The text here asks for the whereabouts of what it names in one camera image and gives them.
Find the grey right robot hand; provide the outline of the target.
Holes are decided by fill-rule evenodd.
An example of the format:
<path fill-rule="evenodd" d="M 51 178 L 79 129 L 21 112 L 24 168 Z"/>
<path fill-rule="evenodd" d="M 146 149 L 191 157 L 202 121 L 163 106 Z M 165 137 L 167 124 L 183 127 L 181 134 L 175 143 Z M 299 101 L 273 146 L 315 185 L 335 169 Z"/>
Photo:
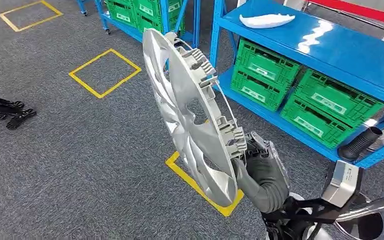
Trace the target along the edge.
<path fill-rule="evenodd" d="M 232 160 L 237 186 L 260 212 L 277 211 L 290 193 L 287 170 L 272 141 L 255 131 L 247 133 L 245 139 L 245 160 Z"/>

